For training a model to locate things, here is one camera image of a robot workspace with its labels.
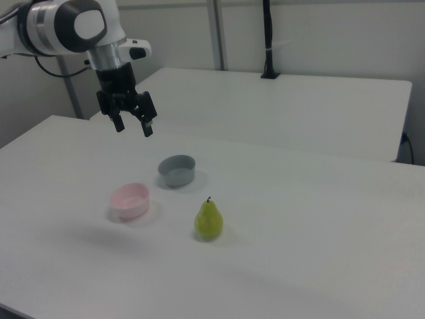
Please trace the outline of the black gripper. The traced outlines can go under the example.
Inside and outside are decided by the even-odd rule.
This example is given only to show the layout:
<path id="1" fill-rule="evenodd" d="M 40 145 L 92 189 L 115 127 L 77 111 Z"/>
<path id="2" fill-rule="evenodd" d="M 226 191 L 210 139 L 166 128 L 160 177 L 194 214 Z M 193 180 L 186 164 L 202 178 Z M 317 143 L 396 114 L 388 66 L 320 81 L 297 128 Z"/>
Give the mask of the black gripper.
<path id="1" fill-rule="evenodd" d="M 120 112 L 135 112 L 136 117 L 140 117 L 141 128 L 144 136 L 150 137 L 153 134 L 153 118 L 157 116 L 157 111 L 147 91 L 139 93 L 135 86 L 135 76 L 130 63 L 113 70 L 97 70 L 96 75 L 100 82 L 101 89 L 96 96 L 103 115 L 111 118 L 116 132 L 125 129 Z"/>

